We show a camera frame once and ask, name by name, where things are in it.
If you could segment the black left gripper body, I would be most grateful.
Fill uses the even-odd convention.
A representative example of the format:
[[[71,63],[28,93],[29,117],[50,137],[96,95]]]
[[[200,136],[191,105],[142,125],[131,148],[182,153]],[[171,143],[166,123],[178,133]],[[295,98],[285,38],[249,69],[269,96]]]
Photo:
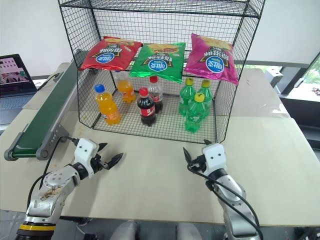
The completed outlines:
[[[102,169],[109,170],[111,168],[107,162],[102,160],[102,157],[98,153],[90,160],[90,166],[93,174],[96,174]]]

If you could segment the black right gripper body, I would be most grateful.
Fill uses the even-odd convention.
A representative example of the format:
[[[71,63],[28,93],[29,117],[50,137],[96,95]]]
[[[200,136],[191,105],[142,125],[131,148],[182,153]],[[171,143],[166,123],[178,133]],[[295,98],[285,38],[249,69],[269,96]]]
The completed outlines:
[[[207,161],[205,155],[202,154],[200,156],[197,156],[194,160],[190,160],[188,165],[191,167],[193,171],[201,171],[202,173],[204,173],[207,169],[206,162]]]

